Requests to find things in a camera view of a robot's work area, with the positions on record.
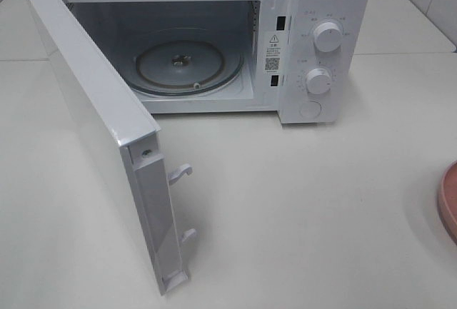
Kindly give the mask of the round white door button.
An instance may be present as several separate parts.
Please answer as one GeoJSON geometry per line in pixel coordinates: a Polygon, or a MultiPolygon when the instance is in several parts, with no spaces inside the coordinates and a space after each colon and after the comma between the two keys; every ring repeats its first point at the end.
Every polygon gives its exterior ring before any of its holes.
{"type": "Polygon", "coordinates": [[[319,102],[307,101],[301,106],[299,113],[303,118],[315,119],[321,114],[321,110],[322,107],[319,102]]]}

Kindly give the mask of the white microwave door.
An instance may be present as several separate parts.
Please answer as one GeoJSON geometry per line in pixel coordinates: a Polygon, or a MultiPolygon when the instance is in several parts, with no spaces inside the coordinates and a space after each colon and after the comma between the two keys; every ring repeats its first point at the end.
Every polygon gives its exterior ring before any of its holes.
{"type": "Polygon", "coordinates": [[[62,0],[27,0],[67,108],[90,157],[153,271],[160,293],[187,280],[159,125],[62,0]]]}

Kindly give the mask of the white timer knob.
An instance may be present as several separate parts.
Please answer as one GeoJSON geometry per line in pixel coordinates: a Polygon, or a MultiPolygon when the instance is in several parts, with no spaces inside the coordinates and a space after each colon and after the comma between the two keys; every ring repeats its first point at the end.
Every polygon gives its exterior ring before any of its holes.
{"type": "Polygon", "coordinates": [[[331,74],[323,68],[310,70],[305,76],[306,89],[313,95],[321,95],[331,87],[331,74]]]}

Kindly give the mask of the pink round plate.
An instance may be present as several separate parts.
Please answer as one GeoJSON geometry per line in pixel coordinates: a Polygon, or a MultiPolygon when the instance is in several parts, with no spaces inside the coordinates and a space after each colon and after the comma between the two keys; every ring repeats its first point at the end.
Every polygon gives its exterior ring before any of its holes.
{"type": "Polygon", "coordinates": [[[453,162],[443,173],[437,201],[443,226],[456,243],[456,162],[453,162]]]}

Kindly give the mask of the glass microwave turntable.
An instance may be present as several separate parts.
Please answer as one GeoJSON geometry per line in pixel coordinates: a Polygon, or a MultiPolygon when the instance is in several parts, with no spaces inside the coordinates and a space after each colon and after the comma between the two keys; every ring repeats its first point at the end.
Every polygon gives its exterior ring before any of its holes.
{"type": "Polygon", "coordinates": [[[243,67],[240,52],[207,41],[157,44],[135,58],[131,85],[157,96],[187,96],[220,88],[243,67]]]}

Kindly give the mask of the white microwave oven body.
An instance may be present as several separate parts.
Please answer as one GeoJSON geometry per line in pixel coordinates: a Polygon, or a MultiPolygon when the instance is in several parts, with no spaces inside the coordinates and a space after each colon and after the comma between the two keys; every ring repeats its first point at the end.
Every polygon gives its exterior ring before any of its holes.
{"type": "Polygon", "coordinates": [[[270,111],[283,124],[335,121],[368,0],[62,0],[146,110],[152,114],[270,111]],[[323,20],[342,25],[341,45],[320,52],[312,30],[323,20]],[[243,56],[228,84],[205,93],[157,96],[134,88],[135,58],[177,40],[207,41],[243,56]],[[306,89],[316,68],[331,74],[321,95],[306,89]],[[299,113],[307,101],[321,114],[299,113]]]}

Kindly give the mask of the upper white power knob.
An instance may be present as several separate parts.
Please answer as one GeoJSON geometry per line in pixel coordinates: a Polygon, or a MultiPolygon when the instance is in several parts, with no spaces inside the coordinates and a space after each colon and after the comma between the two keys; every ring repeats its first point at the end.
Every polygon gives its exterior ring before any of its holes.
{"type": "Polygon", "coordinates": [[[314,26],[312,36],[314,46],[320,52],[332,52],[341,45],[343,28],[336,20],[323,20],[314,26]]]}

